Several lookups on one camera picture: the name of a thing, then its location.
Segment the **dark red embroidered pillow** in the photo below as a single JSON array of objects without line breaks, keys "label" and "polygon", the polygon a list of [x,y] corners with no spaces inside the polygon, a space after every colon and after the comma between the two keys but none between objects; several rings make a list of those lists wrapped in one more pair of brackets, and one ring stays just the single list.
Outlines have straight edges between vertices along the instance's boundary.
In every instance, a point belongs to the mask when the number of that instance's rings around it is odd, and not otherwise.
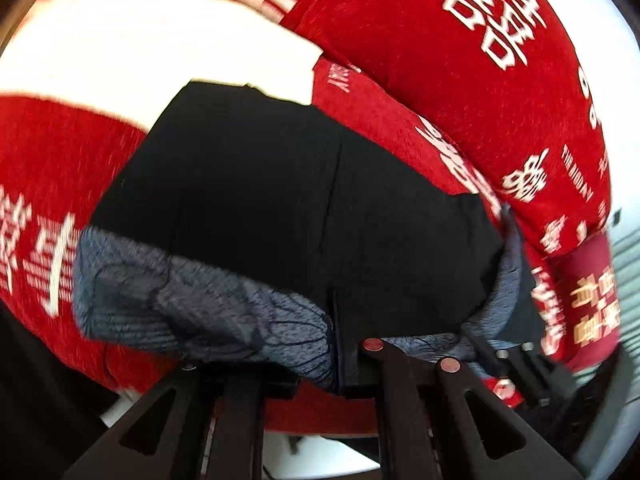
[{"label": "dark red embroidered pillow", "polygon": [[600,231],[551,260],[565,332],[555,359],[573,372],[606,360],[620,340],[620,300],[608,236]]}]

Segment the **black pants with patterned waistband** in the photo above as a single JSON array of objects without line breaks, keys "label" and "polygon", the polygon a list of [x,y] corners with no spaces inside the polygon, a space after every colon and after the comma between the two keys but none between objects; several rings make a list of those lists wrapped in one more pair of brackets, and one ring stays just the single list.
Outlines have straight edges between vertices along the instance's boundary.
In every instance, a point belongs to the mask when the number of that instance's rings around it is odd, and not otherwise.
[{"label": "black pants with patterned waistband", "polygon": [[73,314],[91,339],[327,386],[341,340],[427,361],[538,342],[533,286],[510,214],[312,106],[190,82],[82,230]]}]

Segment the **red white wedding blanket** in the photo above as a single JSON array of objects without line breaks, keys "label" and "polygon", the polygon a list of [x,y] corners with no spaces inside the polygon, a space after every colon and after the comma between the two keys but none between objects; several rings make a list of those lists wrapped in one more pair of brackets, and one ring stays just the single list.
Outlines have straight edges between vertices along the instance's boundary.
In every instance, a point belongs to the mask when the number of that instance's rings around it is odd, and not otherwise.
[{"label": "red white wedding blanket", "polygon": [[518,214],[450,140],[361,70],[228,0],[50,0],[1,57],[1,299],[65,365],[146,391],[178,354],[91,339],[73,314],[80,234],[190,82],[312,106],[489,219]]}]

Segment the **red folded wedding quilt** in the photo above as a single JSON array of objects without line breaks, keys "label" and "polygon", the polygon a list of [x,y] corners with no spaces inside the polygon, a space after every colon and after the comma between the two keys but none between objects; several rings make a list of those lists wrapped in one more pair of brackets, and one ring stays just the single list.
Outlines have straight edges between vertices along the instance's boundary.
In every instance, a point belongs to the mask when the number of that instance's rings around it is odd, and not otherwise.
[{"label": "red folded wedding quilt", "polygon": [[361,70],[446,133],[550,256],[600,231],[608,153],[547,0],[234,0]]}]

